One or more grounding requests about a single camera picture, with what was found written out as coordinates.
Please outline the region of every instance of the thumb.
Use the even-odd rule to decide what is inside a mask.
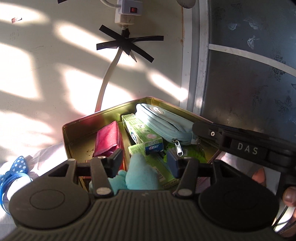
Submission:
[[[288,207],[296,206],[296,187],[288,187],[283,194],[283,202]]]

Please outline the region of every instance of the polka dot hair bow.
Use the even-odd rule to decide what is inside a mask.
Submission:
[[[5,183],[6,180],[11,178],[12,176],[19,174],[19,173],[27,173],[28,172],[28,165],[26,160],[23,156],[19,156],[14,163],[12,164],[9,171],[5,173],[5,175],[0,175],[0,186]]]

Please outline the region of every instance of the teal plush toy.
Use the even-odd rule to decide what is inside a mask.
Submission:
[[[158,174],[145,160],[141,153],[131,156],[128,171],[120,170],[114,178],[108,178],[114,195],[118,190],[157,190],[159,189]]]

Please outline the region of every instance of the zipper pull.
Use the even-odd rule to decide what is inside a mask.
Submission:
[[[182,147],[180,145],[180,142],[176,138],[172,139],[172,142],[175,143],[177,155],[178,156],[183,156],[183,150],[182,150]]]

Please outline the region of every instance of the green box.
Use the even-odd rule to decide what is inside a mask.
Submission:
[[[146,156],[145,148],[142,143],[129,146],[128,150],[130,155],[141,153],[145,157],[146,162],[157,171],[159,183],[163,189],[169,189],[179,183],[180,180],[174,178],[171,172],[163,165],[163,163],[161,163],[162,157],[159,155],[159,153],[152,153]]]
[[[136,118],[135,114],[123,115],[122,124],[129,132],[135,143],[144,144],[145,153],[163,151],[162,137]]]

